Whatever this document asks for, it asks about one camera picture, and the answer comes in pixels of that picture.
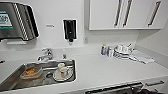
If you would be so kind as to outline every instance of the bowl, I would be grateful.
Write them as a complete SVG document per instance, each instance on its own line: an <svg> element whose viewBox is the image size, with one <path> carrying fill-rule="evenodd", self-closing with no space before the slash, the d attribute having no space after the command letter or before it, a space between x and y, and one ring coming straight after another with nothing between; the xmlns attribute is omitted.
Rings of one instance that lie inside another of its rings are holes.
<svg viewBox="0 0 168 94"><path fill-rule="evenodd" d="M32 73L27 74L27 72L29 70L33 70ZM30 67L28 69L26 69L21 75L20 78L21 79L35 79L40 77L40 75L43 73L43 69L42 67Z"/></svg>

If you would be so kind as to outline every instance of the faucet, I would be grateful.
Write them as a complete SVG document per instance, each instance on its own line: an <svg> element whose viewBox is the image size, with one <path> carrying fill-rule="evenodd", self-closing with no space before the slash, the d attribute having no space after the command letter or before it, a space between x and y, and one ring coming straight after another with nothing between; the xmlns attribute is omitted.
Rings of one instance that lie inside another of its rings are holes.
<svg viewBox="0 0 168 94"><path fill-rule="evenodd" d="M44 56L40 56L38 58L38 61L42 61L44 58L48 58L49 60L52 60L53 59L53 55L52 55L52 50L51 48L46 48L46 49L43 49L42 51L45 51L45 54Z"/></svg>

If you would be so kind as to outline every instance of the bottle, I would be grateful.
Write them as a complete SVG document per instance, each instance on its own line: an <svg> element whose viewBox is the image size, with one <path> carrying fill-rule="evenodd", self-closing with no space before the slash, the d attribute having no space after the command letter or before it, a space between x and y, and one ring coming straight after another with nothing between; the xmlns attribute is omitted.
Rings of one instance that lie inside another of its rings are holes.
<svg viewBox="0 0 168 94"><path fill-rule="evenodd" d="M106 44L103 44L102 49L101 49L101 54L102 55L106 54Z"/></svg>

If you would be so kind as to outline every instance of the white cabinet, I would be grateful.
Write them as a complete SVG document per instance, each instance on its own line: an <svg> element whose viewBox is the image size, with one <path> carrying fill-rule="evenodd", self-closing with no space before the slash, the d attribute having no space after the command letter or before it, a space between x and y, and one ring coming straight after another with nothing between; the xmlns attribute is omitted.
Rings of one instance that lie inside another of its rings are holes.
<svg viewBox="0 0 168 94"><path fill-rule="evenodd" d="M161 29L167 22L168 18L168 0L154 0L145 29Z"/></svg>
<svg viewBox="0 0 168 94"><path fill-rule="evenodd" d="M84 0L89 30L161 29L168 18L168 0Z"/></svg>
<svg viewBox="0 0 168 94"><path fill-rule="evenodd" d="M168 76L146 79L141 82L143 83L143 89L164 93L162 92L162 89L167 81L168 81Z"/></svg>
<svg viewBox="0 0 168 94"><path fill-rule="evenodd" d="M123 0L89 0L89 30L118 29Z"/></svg>
<svg viewBox="0 0 168 94"><path fill-rule="evenodd" d="M143 29L152 3L153 0L125 0L119 28Z"/></svg>
<svg viewBox="0 0 168 94"><path fill-rule="evenodd" d="M153 0L86 0L85 7L89 9L85 10L85 20L89 20L85 21L86 27L89 30L142 29L152 3Z"/></svg>

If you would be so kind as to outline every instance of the soap dispenser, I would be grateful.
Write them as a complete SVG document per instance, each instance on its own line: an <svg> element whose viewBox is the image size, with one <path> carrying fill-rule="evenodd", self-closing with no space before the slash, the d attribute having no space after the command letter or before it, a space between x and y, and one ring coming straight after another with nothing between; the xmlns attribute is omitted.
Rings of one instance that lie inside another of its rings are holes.
<svg viewBox="0 0 168 94"><path fill-rule="evenodd" d="M73 42L76 39L76 20L63 20L65 39L69 42Z"/></svg>

